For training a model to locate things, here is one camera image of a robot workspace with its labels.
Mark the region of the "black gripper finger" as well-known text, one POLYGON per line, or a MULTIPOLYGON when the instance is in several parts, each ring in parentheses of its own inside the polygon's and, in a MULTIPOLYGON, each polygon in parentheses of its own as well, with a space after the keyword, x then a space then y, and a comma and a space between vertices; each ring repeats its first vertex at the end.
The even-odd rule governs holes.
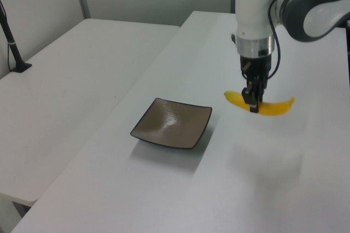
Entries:
POLYGON ((246 88, 243 88, 241 94, 245 104, 248 105, 249 111, 252 113, 258 113, 259 101, 256 98, 254 90, 251 87, 246 87, 246 88))
POLYGON ((258 101, 263 101, 263 95, 266 89, 266 80, 262 80, 258 83, 258 101))

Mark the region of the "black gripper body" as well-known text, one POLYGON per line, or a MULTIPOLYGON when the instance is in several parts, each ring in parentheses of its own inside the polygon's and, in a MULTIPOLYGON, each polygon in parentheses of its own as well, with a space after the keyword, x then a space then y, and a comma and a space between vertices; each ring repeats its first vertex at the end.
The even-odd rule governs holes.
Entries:
POLYGON ((271 55, 258 58, 240 56, 240 66, 247 85, 251 84, 255 91, 264 91, 267 88, 271 70, 271 55))

